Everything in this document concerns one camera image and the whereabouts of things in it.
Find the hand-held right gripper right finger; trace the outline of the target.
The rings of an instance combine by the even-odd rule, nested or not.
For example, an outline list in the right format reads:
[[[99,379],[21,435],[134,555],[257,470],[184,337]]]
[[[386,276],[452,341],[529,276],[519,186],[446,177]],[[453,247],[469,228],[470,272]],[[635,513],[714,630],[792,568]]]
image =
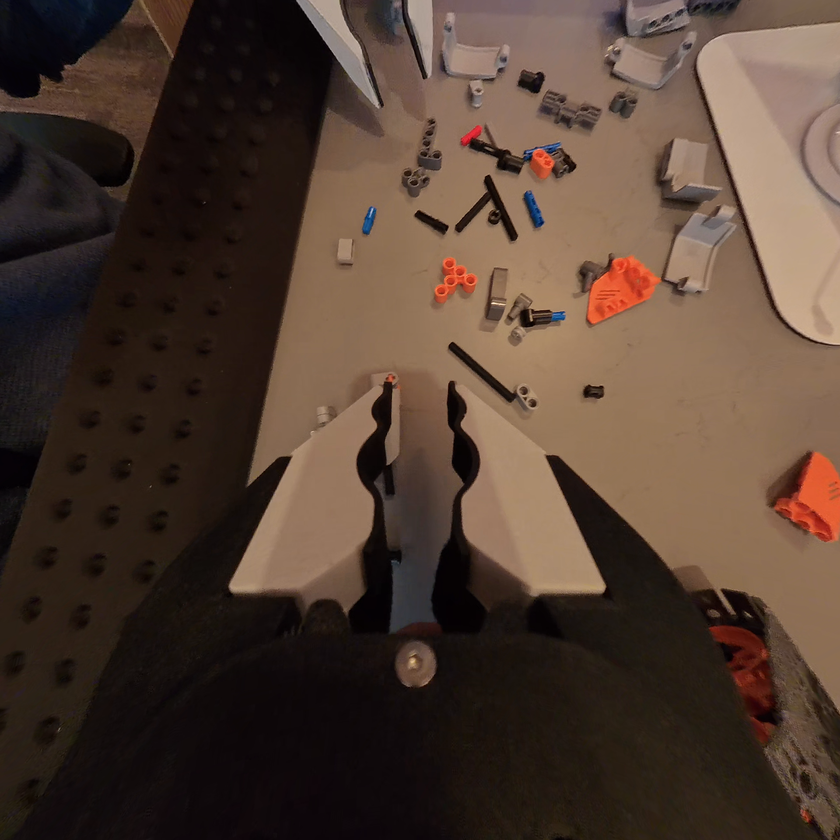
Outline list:
[[[451,381],[446,403],[461,485],[434,579],[437,624],[476,633],[508,603],[604,595],[548,454],[465,385]]]

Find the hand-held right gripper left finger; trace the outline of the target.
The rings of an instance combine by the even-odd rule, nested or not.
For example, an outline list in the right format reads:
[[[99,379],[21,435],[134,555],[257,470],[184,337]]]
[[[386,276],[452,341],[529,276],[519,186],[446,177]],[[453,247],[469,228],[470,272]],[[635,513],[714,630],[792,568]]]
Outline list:
[[[355,631],[391,625],[393,567],[384,501],[392,385],[376,385],[288,458],[228,589],[293,600],[301,614],[336,602]]]

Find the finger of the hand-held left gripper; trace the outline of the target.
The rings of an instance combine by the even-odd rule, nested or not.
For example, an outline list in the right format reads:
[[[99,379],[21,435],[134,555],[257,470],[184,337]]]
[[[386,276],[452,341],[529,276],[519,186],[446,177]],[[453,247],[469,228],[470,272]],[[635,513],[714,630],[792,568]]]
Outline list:
[[[343,1],[297,1],[323,42],[359,92],[376,109],[384,102],[370,58],[354,31]]]
[[[434,11],[432,1],[401,1],[402,19],[422,78],[433,73]]]

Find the grey cylinder axle assembly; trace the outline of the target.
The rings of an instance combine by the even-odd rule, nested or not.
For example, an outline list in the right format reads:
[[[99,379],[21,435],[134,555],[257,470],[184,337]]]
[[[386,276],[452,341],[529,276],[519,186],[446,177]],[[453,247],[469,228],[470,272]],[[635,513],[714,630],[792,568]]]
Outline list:
[[[385,498],[393,498],[396,493],[394,464],[401,451],[402,390],[399,374],[386,371],[371,375],[372,386],[385,383],[392,385],[392,420],[385,437],[385,467],[381,474],[381,482]]]

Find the grey curved panel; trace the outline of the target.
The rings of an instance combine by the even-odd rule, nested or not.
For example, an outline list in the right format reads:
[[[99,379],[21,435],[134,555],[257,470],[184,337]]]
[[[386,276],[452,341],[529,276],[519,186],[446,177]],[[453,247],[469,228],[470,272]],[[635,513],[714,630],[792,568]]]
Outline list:
[[[508,66],[510,46],[477,47],[460,44],[455,31],[456,15],[447,13],[443,26],[442,59],[451,77],[488,81]]]
[[[708,291],[719,248],[734,232],[736,209],[719,205],[713,213],[693,213],[676,234],[662,274],[685,295]]]
[[[627,38],[619,38],[607,49],[605,61],[616,78],[639,88],[658,90],[682,67],[696,41],[697,32],[689,31],[671,53],[657,56],[631,45]]]
[[[669,141],[658,174],[662,198],[700,204],[715,198],[722,187],[707,182],[708,143],[682,138]]]

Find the dark grey holed beam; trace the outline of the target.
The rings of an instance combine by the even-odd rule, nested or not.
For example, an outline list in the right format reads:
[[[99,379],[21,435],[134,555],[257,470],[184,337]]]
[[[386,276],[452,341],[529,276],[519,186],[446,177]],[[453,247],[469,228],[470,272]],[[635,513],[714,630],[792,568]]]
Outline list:
[[[436,143],[437,128],[436,118],[426,119],[416,153],[417,165],[430,172],[439,172],[443,163],[443,153]]]

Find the long black axle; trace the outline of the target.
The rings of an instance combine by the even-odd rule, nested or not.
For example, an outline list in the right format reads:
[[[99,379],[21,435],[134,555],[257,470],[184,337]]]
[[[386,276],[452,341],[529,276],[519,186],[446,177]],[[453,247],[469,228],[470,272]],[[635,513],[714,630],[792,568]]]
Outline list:
[[[475,360],[469,353],[461,348],[456,342],[449,342],[448,351],[456,357],[466,368],[473,372],[473,374],[489,386],[496,394],[498,394],[507,403],[514,403],[517,401],[517,394],[511,389],[502,384],[498,378],[489,373],[488,370]]]

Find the black dimpled mat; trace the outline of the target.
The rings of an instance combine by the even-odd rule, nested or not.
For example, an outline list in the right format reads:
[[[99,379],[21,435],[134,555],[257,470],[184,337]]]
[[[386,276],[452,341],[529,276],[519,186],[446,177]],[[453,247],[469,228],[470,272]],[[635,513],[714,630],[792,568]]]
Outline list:
[[[192,6],[3,571],[2,838],[246,482],[332,63],[297,2]]]

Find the light grey angled panel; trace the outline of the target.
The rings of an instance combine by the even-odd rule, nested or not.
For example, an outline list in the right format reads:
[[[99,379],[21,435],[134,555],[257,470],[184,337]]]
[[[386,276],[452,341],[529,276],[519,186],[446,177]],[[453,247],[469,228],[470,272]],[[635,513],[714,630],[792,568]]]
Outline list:
[[[627,36],[641,38],[682,29],[690,15],[684,1],[625,1],[624,19]]]

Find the orange flat panel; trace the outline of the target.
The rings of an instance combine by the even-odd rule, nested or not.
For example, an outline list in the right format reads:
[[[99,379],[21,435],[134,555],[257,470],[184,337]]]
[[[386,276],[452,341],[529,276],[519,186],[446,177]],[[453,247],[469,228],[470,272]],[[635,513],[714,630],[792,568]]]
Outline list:
[[[633,255],[617,257],[589,290],[586,320],[591,326],[648,301],[662,279]]]

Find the orange five-hole connector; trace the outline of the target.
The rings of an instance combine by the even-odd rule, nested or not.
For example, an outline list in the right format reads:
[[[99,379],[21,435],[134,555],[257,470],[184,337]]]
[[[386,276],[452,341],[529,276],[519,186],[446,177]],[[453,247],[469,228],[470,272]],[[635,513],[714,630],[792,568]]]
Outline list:
[[[477,283],[477,276],[461,265],[455,257],[446,257],[442,261],[441,277],[434,287],[434,302],[443,305],[459,291],[472,295],[476,291]]]

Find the dark grey pin connector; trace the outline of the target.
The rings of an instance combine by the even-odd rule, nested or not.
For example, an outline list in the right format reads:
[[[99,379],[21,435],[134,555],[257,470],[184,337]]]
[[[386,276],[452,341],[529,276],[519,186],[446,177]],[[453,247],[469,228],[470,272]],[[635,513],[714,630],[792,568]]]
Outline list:
[[[597,263],[592,260],[584,261],[577,271],[577,277],[581,284],[581,292],[588,293],[591,291],[595,282],[599,280],[604,274],[608,273],[614,261],[614,253],[610,253],[603,263]]]

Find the orange wedge brick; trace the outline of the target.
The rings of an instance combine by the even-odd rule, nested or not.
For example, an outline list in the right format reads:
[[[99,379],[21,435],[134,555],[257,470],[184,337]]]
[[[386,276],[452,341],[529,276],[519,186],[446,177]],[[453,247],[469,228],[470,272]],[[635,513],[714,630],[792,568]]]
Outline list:
[[[773,503],[773,510],[825,543],[839,539],[839,475],[832,461],[811,452],[795,489]]]

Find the tracked toy robot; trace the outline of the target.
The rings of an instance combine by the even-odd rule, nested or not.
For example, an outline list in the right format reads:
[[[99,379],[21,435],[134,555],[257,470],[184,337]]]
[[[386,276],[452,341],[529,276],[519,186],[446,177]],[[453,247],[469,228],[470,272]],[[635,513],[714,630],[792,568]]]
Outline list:
[[[691,600],[727,661],[752,731],[803,821],[839,838],[838,709],[780,619],[760,599],[729,589]]]

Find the white stand base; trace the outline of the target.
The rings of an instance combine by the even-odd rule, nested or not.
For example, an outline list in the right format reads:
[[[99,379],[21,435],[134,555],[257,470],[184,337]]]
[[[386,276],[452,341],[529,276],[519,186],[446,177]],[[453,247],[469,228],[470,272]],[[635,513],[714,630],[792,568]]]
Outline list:
[[[839,23],[720,35],[696,72],[775,310],[837,346],[838,204],[807,174],[802,141],[838,103]]]

